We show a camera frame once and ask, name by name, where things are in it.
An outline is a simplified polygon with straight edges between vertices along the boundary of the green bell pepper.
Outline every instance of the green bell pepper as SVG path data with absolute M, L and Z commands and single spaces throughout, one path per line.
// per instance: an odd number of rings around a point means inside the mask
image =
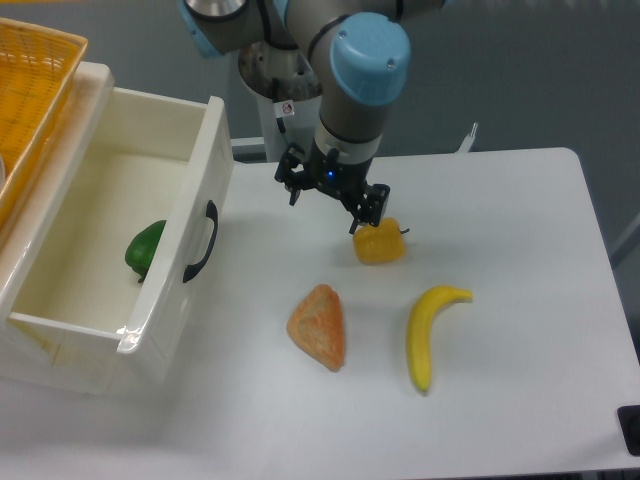
M 160 243 L 160 237 L 166 225 L 166 220 L 160 220 L 149 225 L 139 234 L 137 234 L 124 255 L 124 261 L 127 262 L 134 272 L 140 275 L 138 283 L 144 282 L 149 272 L 149 267 L 153 261 L 153 256 Z

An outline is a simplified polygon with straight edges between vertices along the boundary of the fake fruit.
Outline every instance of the fake fruit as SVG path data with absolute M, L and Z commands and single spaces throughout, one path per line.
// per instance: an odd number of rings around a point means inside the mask
M 320 284 L 300 302 L 287 323 L 291 340 L 332 372 L 344 364 L 345 339 L 340 297 Z
M 139 234 L 137 234 L 127 247 L 124 261 L 127 262 L 134 272 L 140 275 L 138 283 L 144 282 L 149 272 L 149 267 L 160 243 L 160 237 L 166 225 L 166 220 L 152 223 Z
M 449 285 L 427 290 L 414 304 L 407 326 L 407 362 L 415 386 L 426 392 L 431 383 L 431 326 L 436 314 L 453 302 L 471 301 L 473 294 Z
M 402 235 L 408 230 L 400 230 L 395 218 L 383 218 L 380 225 L 366 225 L 353 234 L 353 246 L 358 260 L 375 265 L 387 263 L 402 257 L 407 247 Z

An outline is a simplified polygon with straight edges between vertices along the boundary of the gray wall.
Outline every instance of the gray wall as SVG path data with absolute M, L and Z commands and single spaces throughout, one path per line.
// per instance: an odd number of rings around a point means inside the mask
M 174 0 L 0 5 L 0 16 L 89 38 L 119 86 L 227 102 L 232 136 L 259 136 L 235 57 L 201 59 Z M 607 244 L 640 211 L 640 0 L 457 0 L 406 24 L 414 57 L 383 155 L 477 150 L 578 153 Z M 640 251 L 617 280 L 640 343 Z

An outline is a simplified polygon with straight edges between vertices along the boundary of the drawer handle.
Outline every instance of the drawer handle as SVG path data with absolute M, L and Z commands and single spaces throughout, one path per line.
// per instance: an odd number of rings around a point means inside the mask
M 213 220 L 213 232 L 211 232 L 211 238 L 209 239 L 209 245 L 207 246 L 207 251 L 198 263 L 194 263 L 193 265 L 187 265 L 187 268 L 184 270 L 184 276 L 182 277 L 182 283 L 187 283 L 193 280 L 196 275 L 200 273 L 200 270 L 204 268 L 207 261 L 209 261 L 209 257 L 211 256 L 211 252 L 213 251 L 213 245 L 216 243 L 216 236 L 218 235 L 218 209 L 216 208 L 216 204 L 213 203 L 213 200 L 209 200 L 207 203 L 207 212 L 205 215 Z

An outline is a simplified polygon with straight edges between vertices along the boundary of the label sticker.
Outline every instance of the label sticker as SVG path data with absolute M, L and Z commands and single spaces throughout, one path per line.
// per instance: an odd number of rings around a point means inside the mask
M 296 113 L 296 110 L 293 106 L 293 100 L 285 100 L 284 102 L 274 103 L 273 110 L 276 114 L 276 118 L 291 117 Z

